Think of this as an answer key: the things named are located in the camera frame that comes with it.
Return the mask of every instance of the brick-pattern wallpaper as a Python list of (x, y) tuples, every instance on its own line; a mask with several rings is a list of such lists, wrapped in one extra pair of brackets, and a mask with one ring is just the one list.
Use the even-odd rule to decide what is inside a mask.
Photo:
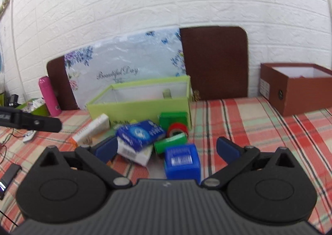
[(19, 71), (26, 97), (40, 96), (38, 78), (47, 74), (50, 59), (104, 38), (170, 25), (243, 27), (250, 96), (258, 94), (261, 62), (331, 67), (327, 0), (13, 0), (0, 22), (6, 87), (22, 95)]

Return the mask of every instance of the green storage box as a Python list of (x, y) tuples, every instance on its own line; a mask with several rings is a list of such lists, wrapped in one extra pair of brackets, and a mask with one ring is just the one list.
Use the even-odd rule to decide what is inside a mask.
[[(32, 102), (35, 99), (37, 99), (37, 98), (30, 99), (28, 102)], [(22, 105), (19, 105), (16, 108), (17, 109), (22, 109), (27, 105), (28, 102), (26, 102)], [(40, 116), (49, 116), (49, 110), (48, 110), (46, 104), (43, 104), (41, 107), (39, 107), (39, 108), (35, 109), (33, 112), (31, 112), (31, 114), (40, 115)]]
[(185, 112), (162, 112), (160, 114), (159, 124), (166, 132), (173, 123), (188, 125), (187, 114)]
[[(163, 98), (170, 89), (172, 98)], [(159, 124), (162, 112), (187, 112), (190, 117), (191, 84), (189, 76), (133, 81), (110, 85), (87, 104), (92, 119), (105, 113), (111, 124), (125, 124), (131, 120), (152, 120)]]

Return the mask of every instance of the blue gripper pad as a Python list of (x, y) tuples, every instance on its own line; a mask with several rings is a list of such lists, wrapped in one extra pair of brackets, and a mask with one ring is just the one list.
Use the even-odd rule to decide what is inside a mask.
[(217, 139), (217, 153), (227, 163), (232, 163), (238, 159), (243, 153), (244, 149), (235, 143), (231, 142), (225, 137)]
[(110, 137), (91, 148), (91, 152), (105, 164), (117, 153), (117, 137)]

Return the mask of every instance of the black remote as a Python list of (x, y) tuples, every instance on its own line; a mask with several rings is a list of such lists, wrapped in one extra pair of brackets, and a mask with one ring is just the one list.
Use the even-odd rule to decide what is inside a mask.
[(17, 172), (21, 170), (22, 167), (17, 164), (11, 164), (10, 167), (6, 170), (4, 175), (0, 179), (0, 200), (3, 200), (5, 192), (9, 187), (10, 183), (16, 176)]

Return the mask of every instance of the blue plastic container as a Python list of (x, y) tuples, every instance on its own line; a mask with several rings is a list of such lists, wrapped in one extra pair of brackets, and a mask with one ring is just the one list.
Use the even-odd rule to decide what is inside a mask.
[(194, 179), (200, 184), (200, 158), (195, 144), (167, 148), (165, 173), (169, 180)]

